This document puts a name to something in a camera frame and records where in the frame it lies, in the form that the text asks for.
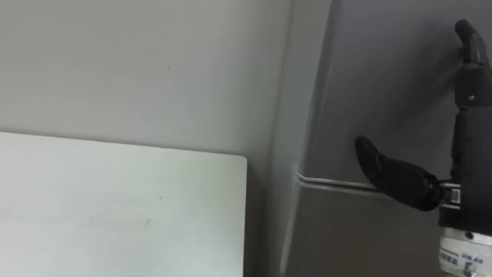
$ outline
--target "white tabletop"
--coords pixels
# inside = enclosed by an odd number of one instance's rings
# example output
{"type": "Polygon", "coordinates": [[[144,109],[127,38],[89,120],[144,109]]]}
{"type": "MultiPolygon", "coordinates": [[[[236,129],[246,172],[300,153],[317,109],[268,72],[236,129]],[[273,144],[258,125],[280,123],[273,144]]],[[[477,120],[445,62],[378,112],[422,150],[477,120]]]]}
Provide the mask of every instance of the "white tabletop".
{"type": "Polygon", "coordinates": [[[246,160],[0,132],[0,276],[240,277],[246,160]]]}

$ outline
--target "gray panel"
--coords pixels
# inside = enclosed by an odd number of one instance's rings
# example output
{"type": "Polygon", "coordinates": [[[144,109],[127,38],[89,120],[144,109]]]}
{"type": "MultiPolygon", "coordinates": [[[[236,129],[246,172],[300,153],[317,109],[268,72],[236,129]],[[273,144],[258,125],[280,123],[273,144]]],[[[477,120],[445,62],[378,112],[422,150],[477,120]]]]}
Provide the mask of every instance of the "gray panel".
{"type": "Polygon", "coordinates": [[[441,276],[437,212],[326,188],[301,192],[286,277],[441,276]]]}
{"type": "Polygon", "coordinates": [[[353,141],[448,177],[453,77],[468,18],[492,48],[489,0],[336,0],[330,10],[300,173],[366,182],[353,141]]]}

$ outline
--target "robotic hand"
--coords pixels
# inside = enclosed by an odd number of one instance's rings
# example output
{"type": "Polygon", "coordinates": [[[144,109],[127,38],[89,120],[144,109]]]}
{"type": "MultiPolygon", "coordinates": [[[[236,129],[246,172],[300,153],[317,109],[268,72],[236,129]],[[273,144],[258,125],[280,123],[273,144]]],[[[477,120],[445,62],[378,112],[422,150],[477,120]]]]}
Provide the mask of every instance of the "robotic hand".
{"type": "Polygon", "coordinates": [[[463,66],[455,80],[450,180],[381,154],[365,137],[355,149],[377,189],[421,211],[439,206],[440,267],[455,276],[492,276],[492,71],[485,44],[466,20],[454,26],[463,66]]]}

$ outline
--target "black robotic finger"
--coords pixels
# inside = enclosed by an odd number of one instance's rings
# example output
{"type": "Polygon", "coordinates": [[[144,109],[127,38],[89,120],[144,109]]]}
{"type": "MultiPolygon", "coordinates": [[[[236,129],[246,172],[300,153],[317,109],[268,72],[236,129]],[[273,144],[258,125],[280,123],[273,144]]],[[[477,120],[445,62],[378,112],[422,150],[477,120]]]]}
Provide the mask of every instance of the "black robotic finger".
{"type": "Polygon", "coordinates": [[[461,40],[461,58],[465,64],[488,66],[487,49],[485,42],[468,20],[461,19],[454,25],[454,31],[461,40]]]}
{"type": "Polygon", "coordinates": [[[463,67],[455,80],[455,102],[459,108],[492,105],[492,80],[485,42],[465,19],[454,26],[461,40],[463,67]]]}
{"type": "Polygon", "coordinates": [[[355,150],[362,172],[385,195],[421,211],[439,205],[439,183],[425,169],[382,155],[363,136],[356,139],[355,150]]]}

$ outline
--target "white wall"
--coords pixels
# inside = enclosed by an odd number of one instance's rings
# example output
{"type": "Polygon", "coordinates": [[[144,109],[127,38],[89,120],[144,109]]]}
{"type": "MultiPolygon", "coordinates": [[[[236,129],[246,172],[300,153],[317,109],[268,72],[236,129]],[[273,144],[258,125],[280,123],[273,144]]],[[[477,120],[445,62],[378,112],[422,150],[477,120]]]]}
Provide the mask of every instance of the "white wall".
{"type": "Polygon", "coordinates": [[[1,0],[0,129],[268,170],[289,0],[1,0]]]}

